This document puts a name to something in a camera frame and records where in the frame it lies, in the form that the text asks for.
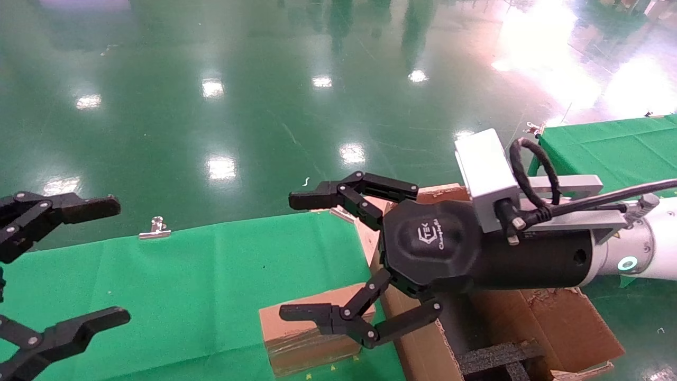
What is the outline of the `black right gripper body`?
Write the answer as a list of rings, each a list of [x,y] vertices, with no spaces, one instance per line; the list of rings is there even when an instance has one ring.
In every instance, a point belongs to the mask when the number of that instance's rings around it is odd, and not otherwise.
[[[385,214],[380,236],[391,285],[409,297],[575,287],[592,254],[588,231],[527,232],[512,246],[500,231],[483,232],[469,202],[406,200]]]

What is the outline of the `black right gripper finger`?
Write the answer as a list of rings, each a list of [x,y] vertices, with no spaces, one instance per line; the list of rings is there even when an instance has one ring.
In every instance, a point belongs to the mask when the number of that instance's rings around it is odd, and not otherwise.
[[[384,294],[391,280],[392,274],[382,269],[345,306],[331,303],[283,304],[279,316],[284,321],[312,321],[322,335],[347,335],[366,349],[392,342],[437,320],[443,307],[433,298],[377,325],[368,323],[363,315]]]
[[[341,206],[371,230],[380,231],[383,212],[365,196],[401,203],[407,199],[416,200],[418,189],[413,183],[356,171],[343,180],[323,181],[309,192],[289,193],[289,206],[297,211]]]

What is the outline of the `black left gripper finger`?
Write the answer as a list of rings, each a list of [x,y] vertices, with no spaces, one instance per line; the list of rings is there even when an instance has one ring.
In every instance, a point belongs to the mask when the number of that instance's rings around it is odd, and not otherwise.
[[[75,193],[46,197],[18,192],[1,200],[1,261],[10,264],[61,224],[118,215],[116,197],[80,198]]]
[[[2,315],[1,337],[17,351],[1,364],[2,380],[34,380],[51,364],[77,356],[98,333],[131,320],[126,309],[112,306],[36,331]]]

